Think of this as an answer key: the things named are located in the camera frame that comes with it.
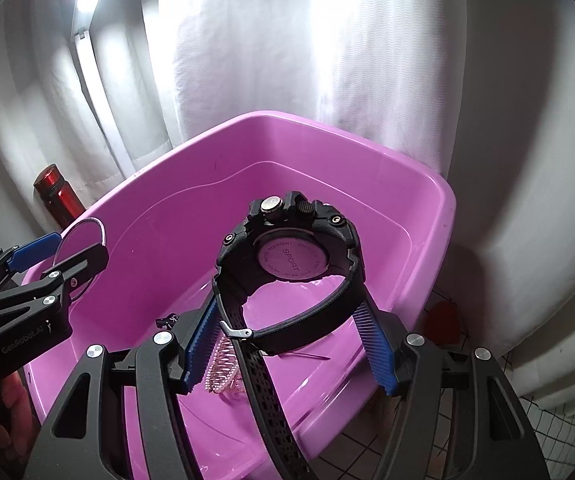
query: pink plastic tub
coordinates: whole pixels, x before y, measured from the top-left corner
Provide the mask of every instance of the pink plastic tub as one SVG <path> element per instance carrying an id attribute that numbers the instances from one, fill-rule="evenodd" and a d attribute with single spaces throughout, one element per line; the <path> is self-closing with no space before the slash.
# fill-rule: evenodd
<path id="1" fill-rule="evenodd" d="M 72 337 L 26 366 L 40 418 L 89 345 L 135 346 L 155 332 L 155 318 L 200 306 L 221 241 L 248 203 L 293 189 L 334 204 L 355 223 L 376 304 L 413 327 L 452 228 L 455 199 L 447 183 L 407 156 L 352 134 L 255 112 L 167 153 L 85 214 L 103 220 L 110 262 L 72 305 Z M 97 240 L 96 227 L 84 224 L 68 238 L 64 256 Z M 36 280 L 47 266 L 34 267 L 24 281 Z M 249 326 L 293 316 L 329 294 L 335 279 L 263 286 L 245 306 Z M 352 320 L 307 352 L 331 359 L 286 354 L 267 362 L 287 419 L 312 458 L 376 385 Z M 130 456 L 135 478 L 147 479 L 135 397 L 127 393 Z M 226 399 L 197 385 L 179 401 L 206 480 L 278 478 L 245 397 Z"/>

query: red thermos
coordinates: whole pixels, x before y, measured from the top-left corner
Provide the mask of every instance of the red thermos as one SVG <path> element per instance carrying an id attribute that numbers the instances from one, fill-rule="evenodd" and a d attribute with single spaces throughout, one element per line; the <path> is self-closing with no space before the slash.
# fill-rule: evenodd
<path id="1" fill-rule="evenodd" d="M 34 181 L 34 189 L 56 222 L 65 229 L 85 211 L 74 189 L 56 167 L 48 166 Z"/>

